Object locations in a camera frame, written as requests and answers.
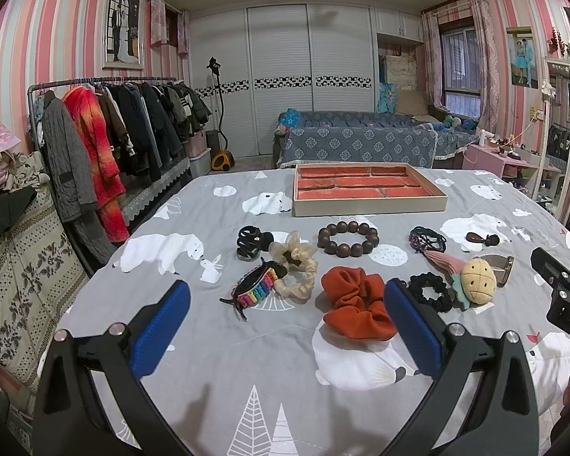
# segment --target pink storage bin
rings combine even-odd
[[[186,144],[184,144],[184,149],[186,150],[186,156],[197,157],[207,148],[207,139],[205,138],[205,132],[196,132],[195,136],[191,137]]]

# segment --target white sliding door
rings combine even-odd
[[[220,68],[224,115],[222,130],[235,157],[258,155],[247,59],[245,10],[233,10],[190,21],[192,88],[213,112],[206,129],[217,129],[221,111],[219,95],[207,68],[215,57]]]
[[[312,110],[310,44],[305,5],[247,9],[260,154],[271,154],[279,115]]]
[[[373,112],[374,47],[369,8],[307,7],[313,109]]]

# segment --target framed picture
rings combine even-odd
[[[105,12],[103,68],[143,68],[141,0],[108,0]]]
[[[534,37],[530,27],[509,27],[507,45],[514,86],[538,89],[538,69],[534,53]]]

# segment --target wooden bead bracelet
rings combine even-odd
[[[365,241],[363,244],[355,243],[349,247],[345,243],[338,245],[331,240],[331,237],[336,233],[345,233],[347,231],[364,235]],[[325,249],[326,254],[337,255],[344,259],[350,255],[361,257],[364,253],[371,253],[378,243],[380,243],[378,230],[369,226],[368,223],[359,224],[357,221],[351,221],[350,223],[341,221],[338,224],[328,224],[326,228],[319,230],[317,247]]]

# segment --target orange scrunchie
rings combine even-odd
[[[333,310],[323,320],[350,339],[387,341],[397,334],[382,301],[384,281],[378,274],[367,276],[361,268],[342,266],[327,271],[321,278]]]

